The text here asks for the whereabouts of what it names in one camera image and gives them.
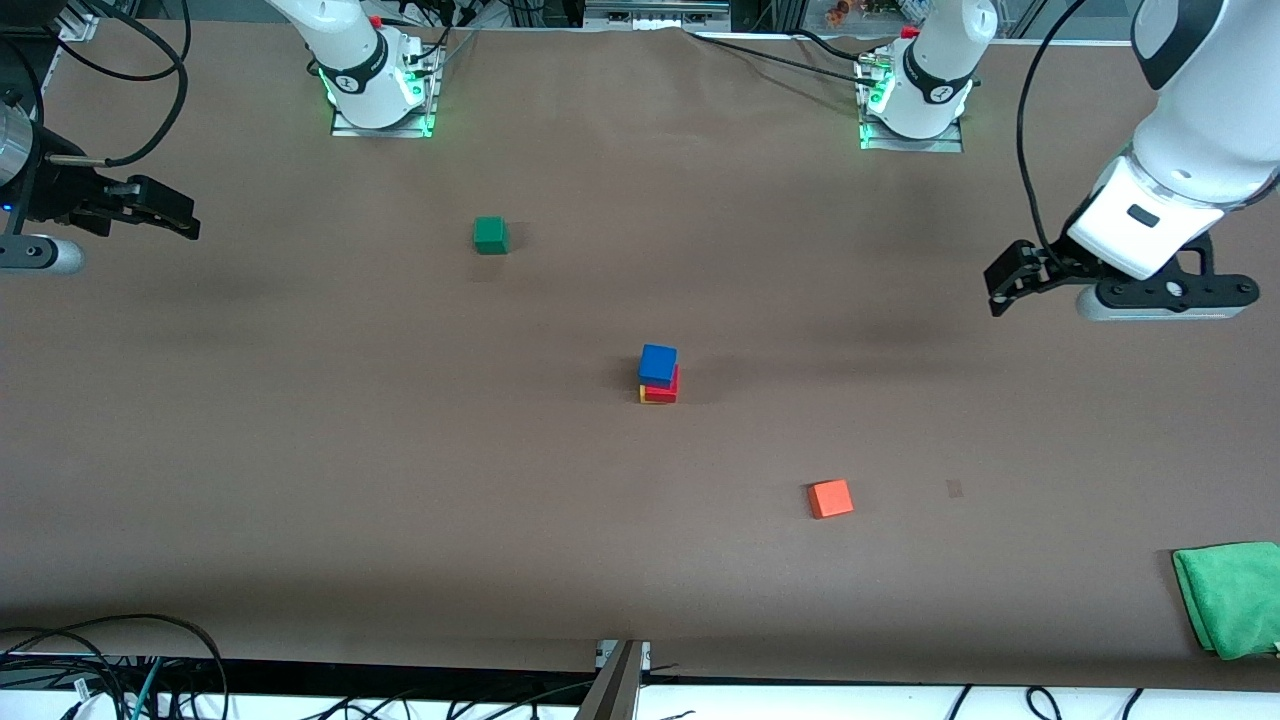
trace table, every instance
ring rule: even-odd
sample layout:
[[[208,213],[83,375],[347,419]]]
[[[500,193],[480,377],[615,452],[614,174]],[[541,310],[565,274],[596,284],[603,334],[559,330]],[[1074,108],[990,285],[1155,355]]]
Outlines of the table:
[[[159,63],[113,23],[88,50]],[[1276,688],[1196,647],[1169,551],[1275,538],[1280,204],[1216,232],[1263,288],[1235,320],[989,318],[1030,51],[992,47],[955,156],[861,151],[838,81],[680,31],[484,32],[434,138],[362,141],[292,28],[196,23],[134,172],[202,238],[65,231],[82,274],[0,283],[0,610],[173,612],[233,657],[584,669],[634,635],[691,675]],[[1121,47],[1042,72],[1056,228],[1153,95]],[[49,124],[132,150],[168,82],[64,59]],[[470,249],[488,214],[509,256]],[[645,342],[678,405],[636,404]],[[856,512],[814,521],[833,477]]]

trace white robot link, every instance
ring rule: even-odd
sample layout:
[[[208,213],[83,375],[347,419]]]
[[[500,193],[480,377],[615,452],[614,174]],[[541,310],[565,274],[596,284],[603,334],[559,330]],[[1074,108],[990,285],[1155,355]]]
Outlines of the white robot link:
[[[888,82],[867,111],[913,140],[942,135],[964,113],[973,72],[1000,26],[991,0],[938,0],[920,35],[876,51],[891,59]]]
[[[360,0],[266,1],[302,33],[330,101],[352,126],[393,126],[428,100],[422,41],[375,27]]]
[[[1220,319],[1254,302],[1251,278],[1215,274],[1207,231],[1275,190],[1276,37],[1276,0],[1143,0],[1133,50],[1156,109],[1062,237],[1047,251],[1015,242],[987,269],[992,314],[1060,284],[1085,286],[1076,307],[1093,320]]]

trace green cloth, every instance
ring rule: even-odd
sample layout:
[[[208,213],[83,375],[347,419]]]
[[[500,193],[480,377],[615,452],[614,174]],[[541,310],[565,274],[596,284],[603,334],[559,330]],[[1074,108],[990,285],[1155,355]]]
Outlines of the green cloth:
[[[1174,570],[1201,647],[1222,660],[1280,643],[1280,546],[1240,542],[1174,552]]]

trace toy block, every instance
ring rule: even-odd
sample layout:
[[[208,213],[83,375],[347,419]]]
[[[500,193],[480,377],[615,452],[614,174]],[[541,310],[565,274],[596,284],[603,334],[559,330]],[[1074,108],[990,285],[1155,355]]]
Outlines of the toy block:
[[[471,240],[475,242],[476,252],[480,255],[506,255],[511,252],[511,245],[507,242],[507,223],[497,215],[476,218]]]
[[[645,345],[640,352],[640,384],[669,388],[676,377],[676,348],[666,345]]]
[[[809,511],[815,520],[854,511],[854,498],[844,479],[826,480],[809,486]]]
[[[640,402],[645,405],[671,405],[677,395],[680,395],[680,365],[676,365],[676,372],[671,375],[669,388],[640,386]]]

